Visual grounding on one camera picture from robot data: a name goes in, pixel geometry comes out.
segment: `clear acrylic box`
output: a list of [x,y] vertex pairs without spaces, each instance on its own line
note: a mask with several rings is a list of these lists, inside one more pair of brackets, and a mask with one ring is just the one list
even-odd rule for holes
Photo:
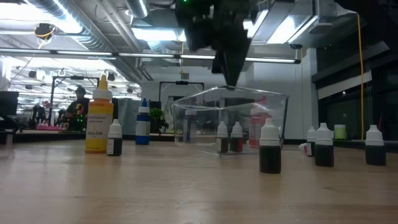
[[[188,96],[171,105],[175,142],[214,155],[257,154],[261,128],[266,118],[279,127],[283,143],[289,95],[243,87],[220,86]],[[238,121],[243,130],[243,148],[221,152],[217,129],[224,121],[231,137]]]

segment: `yellow bottle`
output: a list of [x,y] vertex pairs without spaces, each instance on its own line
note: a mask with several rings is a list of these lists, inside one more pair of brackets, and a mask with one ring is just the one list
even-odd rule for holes
[[101,77],[99,87],[93,91],[87,115],[86,153],[106,153],[109,126],[113,120],[112,92],[108,90],[106,76]]

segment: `person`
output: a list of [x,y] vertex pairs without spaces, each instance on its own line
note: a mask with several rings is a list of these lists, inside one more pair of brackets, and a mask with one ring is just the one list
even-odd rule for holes
[[69,129],[82,131],[86,126],[86,117],[88,114],[88,104],[90,99],[85,98],[86,90],[79,86],[76,91],[77,100],[73,101],[65,113],[64,117],[71,121]]

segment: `wooden table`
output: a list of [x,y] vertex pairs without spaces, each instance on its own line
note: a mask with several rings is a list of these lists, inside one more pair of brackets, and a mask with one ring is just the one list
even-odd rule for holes
[[122,157],[85,155],[84,141],[1,149],[0,223],[398,223],[398,154],[373,167],[336,149],[329,169],[287,146],[267,175],[258,155],[124,145]]

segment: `robotic arm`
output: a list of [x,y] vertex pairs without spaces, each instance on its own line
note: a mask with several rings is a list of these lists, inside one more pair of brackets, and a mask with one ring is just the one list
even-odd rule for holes
[[185,29],[192,52],[211,47],[216,51],[212,73],[222,73],[226,84],[236,86],[251,40],[243,20],[254,20],[250,0],[177,0],[175,14]]

